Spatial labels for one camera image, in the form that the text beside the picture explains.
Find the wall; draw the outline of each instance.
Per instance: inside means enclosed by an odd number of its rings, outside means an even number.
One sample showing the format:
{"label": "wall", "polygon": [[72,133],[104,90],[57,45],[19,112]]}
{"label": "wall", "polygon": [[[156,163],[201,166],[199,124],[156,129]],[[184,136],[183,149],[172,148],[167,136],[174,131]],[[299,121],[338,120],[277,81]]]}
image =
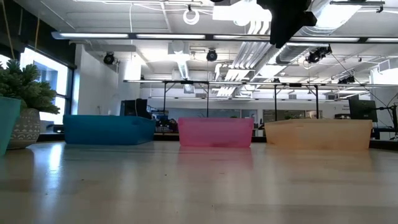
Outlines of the wall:
{"label": "wall", "polygon": [[87,53],[83,45],[76,47],[75,80],[72,114],[119,115],[121,100],[139,97],[139,84],[124,83],[126,68],[119,73]]}

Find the fluorescent light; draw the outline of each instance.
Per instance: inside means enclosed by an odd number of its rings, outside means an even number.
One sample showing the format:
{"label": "fluorescent light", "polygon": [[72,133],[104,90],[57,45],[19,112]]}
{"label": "fluorescent light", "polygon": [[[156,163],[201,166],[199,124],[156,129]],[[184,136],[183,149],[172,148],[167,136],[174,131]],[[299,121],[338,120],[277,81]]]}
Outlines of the fluorescent light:
{"label": "fluorescent light", "polygon": [[329,44],[324,43],[286,43],[286,45],[292,47],[329,47]]}
{"label": "fluorescent light", "polygon": [[161,80],[124,80],[124,82],[132,83],[163,83]]}
{"label": "fluorescent light", "polygon": [[90,34],[90,33],[59,33],[64,38],[115,38],[125,39],[129,38],[128,34]]}
{"label": "fluorescent light", "polygon": [[249,82],[248,85],[275,85],[278,83],[264,83],[264,82]]}
{"label": "fluorescent light", "polygon": [[398,42],[398,38],[369,38],[366,42]]}
{"label": "fluorescent light", "polygon": [[357,42],[359,37],[292,37],[290,41],[310,41],[310,42]]}
{"label": "fluorescent light", "polygon": [[204,100],[204,98],[200,97],[177,97],[180,100]]}
{"label": "fluorescent light", "polygon": [[251,41],[269,41],[270,37],[268,35],[214,35],[215,40],[251,40]]}
{"label": "fluorescent light", "polygon": [[243,82],[209,82],[209,84],[242,85]]}
{"label": "fluorescent light", "polygon": [[138,39],[198,39],[203,40],[205,35],[198,34],[137,34]]}

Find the white wall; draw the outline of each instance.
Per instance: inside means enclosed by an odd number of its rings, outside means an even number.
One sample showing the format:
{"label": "white wall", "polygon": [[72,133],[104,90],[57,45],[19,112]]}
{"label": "white wall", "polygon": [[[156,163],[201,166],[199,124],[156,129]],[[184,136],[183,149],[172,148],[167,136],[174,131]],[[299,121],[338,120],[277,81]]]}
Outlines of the white wall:
{"label": "white wall", "polygon": [[[398,75],[394,72],[383,72],[381,74],[377,68],[374,68],[371,71],[370,81],[372,84],[398,84]],[[392,106],[394,103],[398,104],[398,88],[373,88],[371,89],[371,93],[374,95],[371,96],[371,99],[376,102],[376,107]],[[394,126],[388,110],[378,110],[377,118],[379,120],[377,123],[378,126]],[[381,133],[380,138],[382,140],[389,140],[393,135],[394,133]]]}
{"label": "white wall", "polygon": [[118,115],[121,100],[139,97],[137,83],[123,82],[124,64],[118,74],[87,53],[80,44],[76,46],[75,58],[78,68],[75,70],[72,114]]}

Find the security camera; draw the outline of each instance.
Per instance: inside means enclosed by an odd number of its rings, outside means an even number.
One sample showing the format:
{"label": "security camera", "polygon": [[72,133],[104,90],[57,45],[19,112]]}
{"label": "security camera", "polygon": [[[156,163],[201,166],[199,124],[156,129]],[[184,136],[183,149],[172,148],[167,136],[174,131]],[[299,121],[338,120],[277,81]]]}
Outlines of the security camera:
{"label": "security camera", "polygon": [[207,61],[214,62],[217,60],[217,53],[215,49],[210,49],[206,56]]}
{"label": "security camera", "polygon": [[114,59],[114,53],[113,52],[107,52],[105,57],[104,57],[104,63],[107,65],[113,65],[113,63],[115,62]]}

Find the window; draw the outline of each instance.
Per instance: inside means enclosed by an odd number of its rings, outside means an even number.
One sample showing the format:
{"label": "window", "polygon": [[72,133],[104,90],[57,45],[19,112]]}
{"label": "window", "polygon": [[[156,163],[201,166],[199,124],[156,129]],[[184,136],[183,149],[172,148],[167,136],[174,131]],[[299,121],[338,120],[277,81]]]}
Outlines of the window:
{"label": "window", "polygon": [[47,124],[62,124],[62,118],[65,114],[65,108],[70,103],[70,93],[68,93],[68,76],[70,69],[48,57],[34,52],[29,48],[25,48],[25,52],[21,54],[21,68],[29,64],[37,66],[40,77],[38,82],[49,82],[51,89],[57,91],[57,97],[53,101],[55,106],[60,108],[59,114],[50,114],[40,112],[40,119],[48,121]]}
{"label": "window", "polygon": [[10,60],[9,57],[0,55],[0,64],[1,64],[1,66],[2,66],[4,69],[7,68],[7,65],[6,65],[6,64],[7,64],[8,60]]}

